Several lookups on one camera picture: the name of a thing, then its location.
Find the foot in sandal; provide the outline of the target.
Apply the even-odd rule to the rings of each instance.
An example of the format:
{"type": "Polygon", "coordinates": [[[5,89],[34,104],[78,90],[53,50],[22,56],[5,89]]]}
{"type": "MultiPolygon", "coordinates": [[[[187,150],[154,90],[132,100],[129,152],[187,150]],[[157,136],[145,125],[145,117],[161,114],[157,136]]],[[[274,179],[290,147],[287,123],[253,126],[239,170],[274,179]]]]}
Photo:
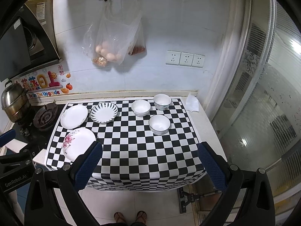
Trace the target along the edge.
{"type": "Polygon", "coordinates": [[[123,216],[123,214],[121,212],[116,212],[114,214],[114,220],[116,223],[124,223],[127,224],[125,217],[123,216]]]}
{"type": "Polygon", "coordinates": [[[135,222],[146,224],[147,214],[144,211],[139,211],[137,213],[135,222]]]}

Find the right foot in sandal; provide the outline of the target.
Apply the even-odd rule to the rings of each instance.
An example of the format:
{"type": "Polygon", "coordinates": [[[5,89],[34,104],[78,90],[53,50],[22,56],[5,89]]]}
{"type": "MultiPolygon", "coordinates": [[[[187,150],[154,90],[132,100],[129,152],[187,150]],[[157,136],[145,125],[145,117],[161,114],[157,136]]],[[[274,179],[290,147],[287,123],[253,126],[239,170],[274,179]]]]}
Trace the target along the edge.
{"type": "Polygon", "coordinates": [[[137,213],[135,222],[146,224],[147,214],[144,211],[139,211],[137,213]]]}

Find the black range hood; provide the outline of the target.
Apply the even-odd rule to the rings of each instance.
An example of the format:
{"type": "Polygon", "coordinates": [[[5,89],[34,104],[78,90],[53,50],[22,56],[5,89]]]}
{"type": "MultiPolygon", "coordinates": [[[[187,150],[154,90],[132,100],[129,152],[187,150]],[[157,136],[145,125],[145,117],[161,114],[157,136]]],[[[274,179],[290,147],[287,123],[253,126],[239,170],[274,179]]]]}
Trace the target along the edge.
{"type": "Polygon", "coordinates": [[[28,0],[1,38],[1,81],[60,61],[53,0],[28,0]]]}

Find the white bowl blue pattern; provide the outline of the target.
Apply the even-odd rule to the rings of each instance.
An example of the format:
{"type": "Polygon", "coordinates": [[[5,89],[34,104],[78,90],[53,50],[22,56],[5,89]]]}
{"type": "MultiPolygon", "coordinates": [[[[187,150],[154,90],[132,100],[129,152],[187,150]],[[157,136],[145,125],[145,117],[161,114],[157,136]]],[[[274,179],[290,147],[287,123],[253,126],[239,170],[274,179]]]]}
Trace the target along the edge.
{"type": "Polygon", "coordinates": [[[159,111],[167,110],[171,104],[171,98],[165,94],[157,94],[154,96],[154,104],[159,111]]]}

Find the stainless steel steamer pot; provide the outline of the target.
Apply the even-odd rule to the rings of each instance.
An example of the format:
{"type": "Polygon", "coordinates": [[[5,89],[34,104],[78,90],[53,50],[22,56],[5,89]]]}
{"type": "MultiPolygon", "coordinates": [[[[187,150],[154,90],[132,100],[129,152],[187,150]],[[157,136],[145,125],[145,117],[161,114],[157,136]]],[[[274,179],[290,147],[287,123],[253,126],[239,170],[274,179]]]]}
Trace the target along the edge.
{"type": "Polygon", "coordinates": [[[31,106],[27,97],[28,91],[11,80],[5,83],[5,89],[1,95],[1,106],[11,122],[18,122],[31,106]]]}

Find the plain white plate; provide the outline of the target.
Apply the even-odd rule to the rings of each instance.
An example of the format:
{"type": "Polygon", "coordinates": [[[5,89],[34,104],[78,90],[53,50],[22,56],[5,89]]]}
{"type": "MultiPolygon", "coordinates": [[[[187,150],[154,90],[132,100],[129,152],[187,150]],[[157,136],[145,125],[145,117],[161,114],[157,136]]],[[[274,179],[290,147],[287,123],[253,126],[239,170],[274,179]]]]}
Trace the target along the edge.
{"type": "Polygon", "coordinates": [[[79,127],[87,118],[88,109],[83,105],[75,105],[64,111],[60,123],[65,129],[72,130],[79,127]]]}

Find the white bowl dark rim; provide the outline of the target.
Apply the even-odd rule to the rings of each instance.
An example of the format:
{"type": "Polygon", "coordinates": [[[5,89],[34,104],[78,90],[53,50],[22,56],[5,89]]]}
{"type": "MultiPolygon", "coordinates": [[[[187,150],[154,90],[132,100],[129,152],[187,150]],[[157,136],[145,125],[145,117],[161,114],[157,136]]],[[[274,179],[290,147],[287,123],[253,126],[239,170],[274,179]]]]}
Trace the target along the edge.
{"type": "Polygon", "coordinates": [[[155,135],[164,135],[168,132],[170,128],[170,120],[164,115],[154,115],[150,118],[148,122],[150,130],[155,135]]]}

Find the small bag red contents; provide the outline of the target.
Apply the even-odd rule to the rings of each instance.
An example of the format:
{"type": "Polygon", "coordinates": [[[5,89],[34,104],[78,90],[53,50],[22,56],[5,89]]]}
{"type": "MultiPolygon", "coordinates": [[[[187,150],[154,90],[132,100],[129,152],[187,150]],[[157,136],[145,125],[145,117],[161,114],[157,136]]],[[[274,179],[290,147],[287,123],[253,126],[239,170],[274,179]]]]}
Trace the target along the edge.
{"type": "Polygon", "coordinates": [[[130,44],[128,49],[128,54],[130,56],[140,54],[146,51],[145,40],[144,40],[144,33],[143,33],[143,26],[142,22],[139,22],[138,30],[135,34],[133,41],[130,44]]]}

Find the clear plastic bag with eggs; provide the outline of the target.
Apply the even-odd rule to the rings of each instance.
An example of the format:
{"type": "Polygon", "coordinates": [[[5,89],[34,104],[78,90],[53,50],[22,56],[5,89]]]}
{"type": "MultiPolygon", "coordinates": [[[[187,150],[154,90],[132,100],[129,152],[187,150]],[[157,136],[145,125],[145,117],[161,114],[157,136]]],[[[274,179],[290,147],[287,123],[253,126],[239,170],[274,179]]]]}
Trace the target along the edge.
{"type": "Polygon", "coordinates": [[[141,18],[139,0],[105,1],[84,34],[84,54],[100,67],[120,65],[134,47],[141,18]]]}

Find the black striped white plate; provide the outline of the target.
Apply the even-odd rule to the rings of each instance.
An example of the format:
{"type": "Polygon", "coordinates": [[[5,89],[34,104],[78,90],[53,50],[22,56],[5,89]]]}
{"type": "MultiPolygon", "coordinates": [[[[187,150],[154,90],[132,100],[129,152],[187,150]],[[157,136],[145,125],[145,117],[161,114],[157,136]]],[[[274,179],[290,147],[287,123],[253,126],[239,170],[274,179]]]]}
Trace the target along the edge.
{"type": "Polygon", "coordinates": [[[114,103],[99,103],[90,112],[90,118],[98,124],[106,124],[115,119],[118,107],[114,103]]]}

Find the crumpled white tissue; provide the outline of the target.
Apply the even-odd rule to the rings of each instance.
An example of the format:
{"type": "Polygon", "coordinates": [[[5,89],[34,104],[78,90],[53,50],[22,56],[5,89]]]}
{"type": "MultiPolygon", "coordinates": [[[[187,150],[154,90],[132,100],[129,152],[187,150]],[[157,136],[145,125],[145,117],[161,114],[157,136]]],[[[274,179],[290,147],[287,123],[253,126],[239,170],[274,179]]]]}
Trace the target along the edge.
{"type": "Polygon", "coordinates": [[[199,111],[199,101],[192,94],[188,94],[188,96],[187,96],[186,109],[190,112],[198,112],[199,111]]]}

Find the black white checkered mat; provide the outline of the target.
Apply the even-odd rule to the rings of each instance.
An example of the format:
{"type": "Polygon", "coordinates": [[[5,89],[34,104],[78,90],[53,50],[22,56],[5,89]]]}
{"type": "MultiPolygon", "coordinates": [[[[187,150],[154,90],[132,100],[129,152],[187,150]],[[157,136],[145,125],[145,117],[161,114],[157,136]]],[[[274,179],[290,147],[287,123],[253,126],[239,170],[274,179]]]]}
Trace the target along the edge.
{"type": "Polygon", "coordinates": [[[198,158],[198,137],[182,100],[173,97],[162,111],[171,123],[168,132],[155,135],[150,117],[132,112],[133,99],[114,100],[118,113],[107,124],[91,118],[83,127],[103,146],[88,187],[97,190],[173,190],[201,179],[206,171],[198,158]]]}

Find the black floor mop head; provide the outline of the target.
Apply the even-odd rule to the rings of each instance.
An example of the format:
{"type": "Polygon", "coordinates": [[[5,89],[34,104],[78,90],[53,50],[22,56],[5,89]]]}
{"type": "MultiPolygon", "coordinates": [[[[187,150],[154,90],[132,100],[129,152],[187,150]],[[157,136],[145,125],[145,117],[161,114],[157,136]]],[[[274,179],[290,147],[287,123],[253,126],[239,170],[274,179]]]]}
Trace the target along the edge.
{"type": "Polygon", "coordinates": [[[196,202],[197,200],[199,200],[201,198],[219,194],[219,193],[221,193],[221,191],[215,190],[213,192],[205,193],[205,194],[194,194],[194,193],[189,193],[189,192],[184,191],[183,187],[181,187],[181,188],[177,189],[177,193],[178,193],[178,198],[179,198],[180,213],[184,214],[187,212],[186,207],[189,204],[196,202]]]}

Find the frosted glass sliding door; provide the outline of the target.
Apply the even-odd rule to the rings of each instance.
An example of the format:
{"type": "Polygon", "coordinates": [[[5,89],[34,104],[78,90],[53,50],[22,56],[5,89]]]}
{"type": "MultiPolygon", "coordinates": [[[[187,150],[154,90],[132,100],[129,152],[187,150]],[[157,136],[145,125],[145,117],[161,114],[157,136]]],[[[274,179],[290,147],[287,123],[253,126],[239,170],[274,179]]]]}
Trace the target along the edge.
{"type": "Polygon", "coordinates": [[[300,32],[276,0],[252,0],[231,87],[212,124],[228,162],[264,168],[277,210],[300,199],[300,32]]]}

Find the black gas stove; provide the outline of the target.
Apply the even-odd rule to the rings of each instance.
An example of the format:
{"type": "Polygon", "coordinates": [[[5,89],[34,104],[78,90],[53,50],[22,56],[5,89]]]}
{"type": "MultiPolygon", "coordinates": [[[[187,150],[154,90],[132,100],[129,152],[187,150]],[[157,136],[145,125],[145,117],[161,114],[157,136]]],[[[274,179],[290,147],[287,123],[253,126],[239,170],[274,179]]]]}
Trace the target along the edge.
{"type": "Polygon", "coordinates": [[[64,108],[63,104],[31,105],[13,126],[16,140],[31,144],[30,150],[39,152],[47,148],[54,126],[64,108]]]}

